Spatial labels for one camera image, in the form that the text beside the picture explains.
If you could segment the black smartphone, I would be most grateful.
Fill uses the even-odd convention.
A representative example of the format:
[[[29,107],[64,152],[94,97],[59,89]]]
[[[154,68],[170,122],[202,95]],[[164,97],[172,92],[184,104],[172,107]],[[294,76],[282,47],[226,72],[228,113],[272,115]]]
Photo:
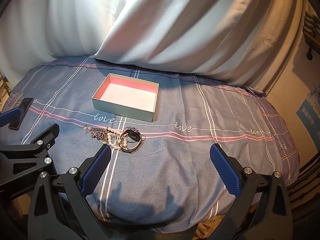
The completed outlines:
[[[21,103],[20,103],[20,105],[18,107],[20,109],[20,112],[21,112],[20,117],[19,117],[18,120],[12,121],[9,124],[9,126],[8,126],[9,129],[15,130],[15,131],[19,130],[20,125],[21,125],[21,123],[22,123],[22,121],[23,121],[23,119],[24,119],[29,107],[33,103],[33,100],[34,100],[33,98],[24,98],[21,101]]]

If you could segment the wooden wall shelf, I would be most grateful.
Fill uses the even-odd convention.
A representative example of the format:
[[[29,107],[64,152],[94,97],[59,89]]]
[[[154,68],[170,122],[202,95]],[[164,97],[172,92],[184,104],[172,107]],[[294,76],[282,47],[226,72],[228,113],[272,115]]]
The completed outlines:
[[[306,44],[309,46],[306,58],[312,61],[312,52],[320,54],[320,29],[319,18],[308,11],[305,11],[303,23],[303,36]]]

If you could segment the large white pillow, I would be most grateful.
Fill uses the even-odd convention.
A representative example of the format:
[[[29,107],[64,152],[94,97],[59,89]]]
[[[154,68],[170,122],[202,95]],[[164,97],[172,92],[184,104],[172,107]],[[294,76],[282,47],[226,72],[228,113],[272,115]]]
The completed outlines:
[[[301,28],[304,0],[121,0],[95,58],[268,87]]]

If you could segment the black rose-gold watch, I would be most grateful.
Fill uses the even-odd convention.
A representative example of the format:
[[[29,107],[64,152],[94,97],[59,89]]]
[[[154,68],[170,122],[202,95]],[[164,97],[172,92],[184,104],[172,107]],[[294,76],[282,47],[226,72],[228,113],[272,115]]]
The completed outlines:
[[[117,137],[117,142],[123,152],[133,153],[140,147],[145,139],[145,135],[143,135],[139,129],[126,127]]]

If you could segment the blue wall poster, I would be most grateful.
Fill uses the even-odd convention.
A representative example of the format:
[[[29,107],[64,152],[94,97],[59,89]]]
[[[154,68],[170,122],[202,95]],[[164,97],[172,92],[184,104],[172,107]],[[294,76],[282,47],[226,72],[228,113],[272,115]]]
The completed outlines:
[[[296,114],[312,139],[319,140],[319,83],[313,84]]]

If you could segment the white duvet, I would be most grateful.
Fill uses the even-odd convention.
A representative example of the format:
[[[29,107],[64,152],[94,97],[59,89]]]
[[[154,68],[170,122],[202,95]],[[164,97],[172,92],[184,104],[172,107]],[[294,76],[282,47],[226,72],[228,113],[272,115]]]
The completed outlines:
[[[16,85],[34,67],[96,53],[124,5],[125,0],[11,0],[1,16],[1,73]]]

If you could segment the open pale green box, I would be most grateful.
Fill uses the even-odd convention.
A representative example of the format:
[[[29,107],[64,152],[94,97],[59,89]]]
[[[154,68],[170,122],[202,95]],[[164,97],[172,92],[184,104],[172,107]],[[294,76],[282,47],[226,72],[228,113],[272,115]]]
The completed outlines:
[[[152,122],[159,84],[118,74],[108,74],[92,96],[97,110]]]

